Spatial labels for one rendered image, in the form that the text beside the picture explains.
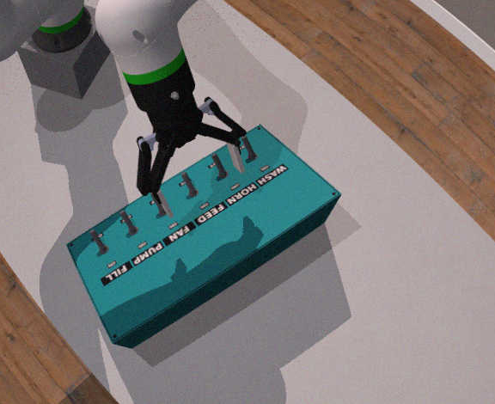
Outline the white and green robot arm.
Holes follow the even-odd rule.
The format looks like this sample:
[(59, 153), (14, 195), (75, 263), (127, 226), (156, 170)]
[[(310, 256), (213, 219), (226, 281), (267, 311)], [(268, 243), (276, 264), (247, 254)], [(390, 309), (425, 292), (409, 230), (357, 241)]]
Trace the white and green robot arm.
[[(178, 107), (195, 89), (177, 24), (197, 1), (99, 0), (97, 4), (97, 32), (116, 58), (137, 107), (146, 113)], [(81, 45), (92, 25), (83, 5), (84, 0), (0, 0), (0, 62), (30, 36), (39, 49), (50, 53)]]

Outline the teal switch console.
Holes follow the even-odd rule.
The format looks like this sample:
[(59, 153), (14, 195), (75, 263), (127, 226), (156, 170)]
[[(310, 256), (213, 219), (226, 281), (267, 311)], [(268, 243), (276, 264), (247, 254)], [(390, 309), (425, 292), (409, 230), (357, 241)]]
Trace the teal switch console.
[(161, 184), (173, 217), (148, 193), (66, 244), (112, 344), (134, 348), (326, 222), (335, 187), (262, 125), (239, 140), (244, 173), (226, 144)]

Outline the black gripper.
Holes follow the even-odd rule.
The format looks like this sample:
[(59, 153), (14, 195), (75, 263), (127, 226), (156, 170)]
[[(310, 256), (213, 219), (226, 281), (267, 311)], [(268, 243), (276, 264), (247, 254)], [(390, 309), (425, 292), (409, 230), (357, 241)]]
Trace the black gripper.
[[(231, 132), (202, 123), (203, 114), (215, 115), (225, 125), (232, 129)], [(226, 142), (234, 166), (241, 172), (245, 172), (241, 160), (239, 140), (247, 132), (228, 115), (221, 112), (218, 104), (210, 97), (205, 98), (205, 103), (197, 107), (193, 94), (178, 107), (161, 113), (147, 113), (153, 127), (153, 134), (146, 138), (137, 138), (139, 148), (137, 166), (137, 189), (143, 196), (153, 193), (158, 204), (162, 204), (164, 211), (171, 218), (174, 216), (160, 186), (170, 158), (175, 149), (191, 142), (198, 135), (215, 138)], [(186, 123), (186, 124), (185, 124)], [(184, 125), (185, 124), (185, 125)], [(181, 127), (180, 127), (181, 126)], [(173, 129), (176, 128), (176, 129)], [(173, 129), (173, 130), (172, 130)], [(158, 151), (151, 168), (151, 151), (154, 143), (158, 142)], [(166, 209), (166, 210), (165, 210)]]

